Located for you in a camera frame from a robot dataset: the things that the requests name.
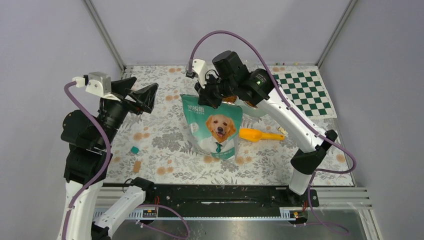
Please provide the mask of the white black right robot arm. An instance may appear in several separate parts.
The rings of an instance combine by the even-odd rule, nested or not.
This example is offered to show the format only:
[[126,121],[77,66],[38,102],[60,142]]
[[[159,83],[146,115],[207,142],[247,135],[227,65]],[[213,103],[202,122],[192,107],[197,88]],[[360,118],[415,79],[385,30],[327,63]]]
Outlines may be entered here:
[[217,77],[209,74],[209,67],[201,59],[191,59],[186,76],[197,78],[195,90],[198,103],[217,109],[224,98],[236,96],[254,105],[288,131],[298,150],[291,159],[293,174],[288,185],[287,201],[293,206],[306,199],[306,190],[313,172],[325,158],[338,135],[334,130],[316,126],[292,101],[283,94],[283,88],[265,69],[249,71],[234,51],[224,51],[212,63]]

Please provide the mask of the teal pet food bag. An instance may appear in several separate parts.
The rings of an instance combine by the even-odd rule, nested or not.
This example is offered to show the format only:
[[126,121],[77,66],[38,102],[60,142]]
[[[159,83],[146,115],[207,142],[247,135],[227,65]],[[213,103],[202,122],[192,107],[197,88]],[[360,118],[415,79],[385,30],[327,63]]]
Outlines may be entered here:
[[182,94],[180,97],[193,149],[204,156],[234,160],[240,146],[242,108],[222,103],[215,109],[200,105],[195,95]]

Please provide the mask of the yellow plastic scoop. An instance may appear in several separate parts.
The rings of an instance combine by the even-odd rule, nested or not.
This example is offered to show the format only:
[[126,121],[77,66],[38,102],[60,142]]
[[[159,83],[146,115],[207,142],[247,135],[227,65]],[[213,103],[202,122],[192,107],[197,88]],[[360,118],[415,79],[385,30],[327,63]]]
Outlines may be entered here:
[[260,140],[283,141],[285,139],[285,136],[282,134],[265,133],[251,128],[241,128],[239,131],[239,137],[250,142],[258,142]]

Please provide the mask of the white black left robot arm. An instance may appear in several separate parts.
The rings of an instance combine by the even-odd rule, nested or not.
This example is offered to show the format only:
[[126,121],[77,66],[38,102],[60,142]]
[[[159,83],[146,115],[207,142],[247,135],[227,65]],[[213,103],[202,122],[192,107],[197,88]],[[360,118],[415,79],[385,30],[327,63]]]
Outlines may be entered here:
[[[76,105],[62,123],[61,139],[69,144],[64,169],[65,207],[60,240],[109,240],[129,214],[141,204],[156,199],[154,183],[136,177],[105,213],[94,217],[96,200],[112,159],[112,142],[128,113],[141,115],[154,108],[157,83],[133,90],[135,77],[111,81],[108,75],[92,72],[77,76],[64,91]],[[70,88],[85,90],[100,98],[98,115],[88,110],[71,94]]]

